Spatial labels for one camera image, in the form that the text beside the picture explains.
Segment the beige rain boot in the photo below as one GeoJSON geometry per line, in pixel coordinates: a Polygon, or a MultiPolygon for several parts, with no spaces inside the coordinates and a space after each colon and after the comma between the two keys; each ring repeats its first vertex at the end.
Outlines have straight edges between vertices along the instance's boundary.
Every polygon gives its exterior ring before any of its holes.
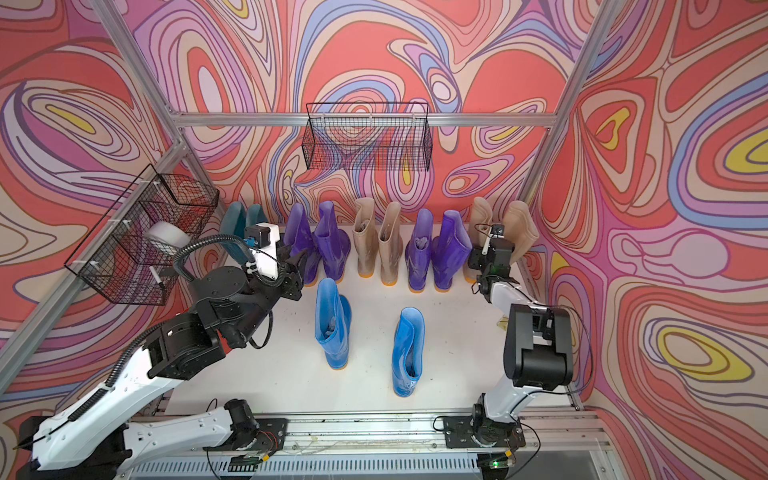
{"type": "Polygon", "coordinates": [[[517,263],[538,241],[539,231],[528,205],[523,201],[512,201],[502,218],[504,238],[514,245],[510,262],[517,263]]]}
{"type": "Polygon", "coordinates": [[[393,286],[398,280],[399,262],[403,254],[400,214],[401,204],[397,201],[392,201],[387,206],[379,230],[380,279],[386,286],[393,286]]]}
{"type": "Polygon", "coordinates": [[[356,201],[356,216],[353,227],[357,272],[362,278],[370,278],[373,276],[378,254],[375,201],[373,198],[361,198],[356,201]]]}
{"type": "Polygon", "coordinates": [[[463,266],[463,275],[465,280],[468,283],[472,283],[475,281],[475,277],[478,274],[478,270],[473,268],[472,265],[474,264],[474,255],[476,254],[476,250],[482,250],[481,247],[481,238],[480,234],[475,230],[475,225],[478,223],[488,223],[491,224],[492,221],[492,208],[489,202],[483,198],[483,197],[475,197],[470,209],[470,216],[469,216],[469,237],[472,244],[472,250],[470,252],[470,256],[468,257],[467,261],[465,262],[463,266]]]}

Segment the purple rain boot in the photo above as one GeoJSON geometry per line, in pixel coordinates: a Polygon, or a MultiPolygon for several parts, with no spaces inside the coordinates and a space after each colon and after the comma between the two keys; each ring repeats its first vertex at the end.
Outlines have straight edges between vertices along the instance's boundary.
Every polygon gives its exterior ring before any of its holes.
{"type": "Polygon", "coordinates": [[[317,279],[321,256],[314,241],[306,210],[302,204],[295,204],[291,209],[284,232],[284,243],[291,247],[291,257],[302,252],[305,253],[306,263],[302,269],[302,278],[305,285],[312,285],[317,279]]]}
{"type": "Polygon", "coordinates": [[[473,245],[460,213],[446,210],[443,213],[440,232],[433,240],[432,269],[435,288],[448,291],[454,276],[463,268],[473,245]]]}
{"type": "Polygon", "coordinates": [[[426,285],[432,258],[433,214],[428,209],[418,212],[410,240],[406,246],[405,260],[408,271],[408,286],[420,293],[426,285]]]}
{"type": "Polygon", "coordinates": [[[313,235],[325,275],[340,282],[351,251],[351,241],[349,235],[338,227],[332,201],[323,201],[319,204],[319,221],[313,235]]]}

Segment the teal rain boot yellow sole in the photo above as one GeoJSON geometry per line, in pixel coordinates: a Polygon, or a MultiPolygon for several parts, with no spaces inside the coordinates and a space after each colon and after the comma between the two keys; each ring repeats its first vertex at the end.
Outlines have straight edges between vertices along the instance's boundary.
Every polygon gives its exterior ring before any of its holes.
{"type": "MultiPolygon", "coordinates": [[[[225,235],[233,235],[243,239],[245,233],[245,224],[245,206],[241,202],[235,201],[227,207],[227,210],[220,223],[219,233],[225,235]]],[[[222,247],[237,265],[241,265],[247,260],[247,257],[243,254],[243,251],[238,245],[231,242],[226,242],[222,244],[222,247]]]]}

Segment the blue rain boot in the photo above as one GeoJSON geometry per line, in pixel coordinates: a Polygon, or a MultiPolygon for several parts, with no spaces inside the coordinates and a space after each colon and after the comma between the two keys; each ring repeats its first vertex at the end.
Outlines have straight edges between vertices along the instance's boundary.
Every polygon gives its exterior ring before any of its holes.
{"type": "Polygon", "coordinates": [[[315,339],[328,365],[343,369],[348,362],[352,312],[348,299],[339,293],[336,282],[324,278],[318,283],[315,307],[315,339]]]}
{"type": "Polygon", "coordinates": [[[392,352],[393,390],[400,397],[415,391],[423,373],[425,319],[420,310],[406,307],[401,313],[392,352]]]}

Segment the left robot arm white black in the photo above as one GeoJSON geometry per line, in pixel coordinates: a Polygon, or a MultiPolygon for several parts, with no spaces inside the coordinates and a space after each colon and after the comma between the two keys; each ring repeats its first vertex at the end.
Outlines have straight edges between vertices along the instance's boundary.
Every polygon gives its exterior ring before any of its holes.
{"type": "Polygon", "coordinates": [[[263,432],[247,401],[182,419],[134,423],[150,401],[251,344],[281,299],[297,301],[305,252],[257,251],[239,267],[202,278],[179,253],[174,267],[192,287],[195,305],[138,335],[107,379],[85,399],[53,416],[23,422],[19,448],[30,454],[20,479],[115,479],[132,468],[182,450],[248,450],[263,432]]]}

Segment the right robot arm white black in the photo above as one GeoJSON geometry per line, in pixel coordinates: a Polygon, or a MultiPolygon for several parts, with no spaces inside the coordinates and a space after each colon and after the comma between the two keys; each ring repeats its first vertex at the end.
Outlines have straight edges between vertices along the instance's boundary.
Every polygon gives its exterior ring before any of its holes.
{"type": "Polygon", "coordinates": [[[473,289],[506,315],[504,374],[473,406],[471,438],[481,447],[519,447],[519,416],[537,395],[554,394],[574,373],[571,316],[561,307],[528,296],[511,276],[514,245],[502,236],[475,247],[468,266],[477,270],[473,289]]]}

